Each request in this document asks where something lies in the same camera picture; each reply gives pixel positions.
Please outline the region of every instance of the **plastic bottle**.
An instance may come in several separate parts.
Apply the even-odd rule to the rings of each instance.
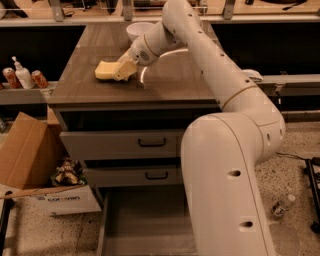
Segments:
[[[35,86],[33,79],[30,75],[30,72],[28,69],[22,67],[20,62],[17,61],[17,58],[15,56],[12,57],[14,61],[14,65],[16,67],[16,76],[18,77],[20,83],[22,84],[22,87],[25,89],[31,89]]]
[[[294,204],[296,197],[292,194],[286,195],[281,198],[272,208],[271,212],[273,216],[277,219],[283,217],[283,215],[289,211],[291,206]]]

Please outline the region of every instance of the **white robotic arm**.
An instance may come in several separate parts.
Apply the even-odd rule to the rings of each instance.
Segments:
[[[149,65],[178,47],[178,38],[223,111],[195,120],[182,141],[182,173],[198,254],[275,256],[255,166],[281,145],[283,117],[205,34],[186,0],[168,0],[162,13],[162,22],[136,39],[119,62]],[[115,74],[122,79],[129,73]]]

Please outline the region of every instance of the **concrete floor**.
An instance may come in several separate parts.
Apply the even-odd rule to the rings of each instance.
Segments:
[[[310,122],[308,115],[304,117],[307,117],[305,122],[287,123],[280,152],[303,158],[320,157],[320,122]],[[0,134],[0,143],[3,139],[5,134]],[[320,251],[320,234],[314,234],[309,227],[318,219],[304,167],[303,160],[274,156],[256,168],[274,244],[281,256],[315,256]],[[8,190],[15,191],[0,185],[1,194]],[[295,204],[280,221],[273,219],[272,205],[289,193],[296,196]],[[96,255],[102,213],[50,217],[29,198],[15,199],[15,202],[4,256]]]

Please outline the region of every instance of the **red can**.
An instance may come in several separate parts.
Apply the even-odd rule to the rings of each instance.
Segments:
[[[33,81],[40,87],[40,88],[47,88],[49,83],[45,76],[42,74],[40,70],[35,70],[31,74]]]
[[[2,74],[7,79],[11,88],[16,89],[21,87],[21,83],[17,78],[16,72],[13,70],[13,68],[5,68],[4,70],[2,70]]]

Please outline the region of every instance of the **drawer handle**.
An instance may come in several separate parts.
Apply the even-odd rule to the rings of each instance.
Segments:
[[[147,180],[165,180],[169,176],[168,172],[165,173],[164,176],[158,176],[158,177],[151,177],[149,176],[149,173],[146,172],[146,179]]]
[[[160,142],[146,142],[146,141],[143,141],[142,139],[138,139],[138,144],[140,147],[163,147],[164,145],[167,144],[167,139],[166,138],[163,138],[162,141]]]

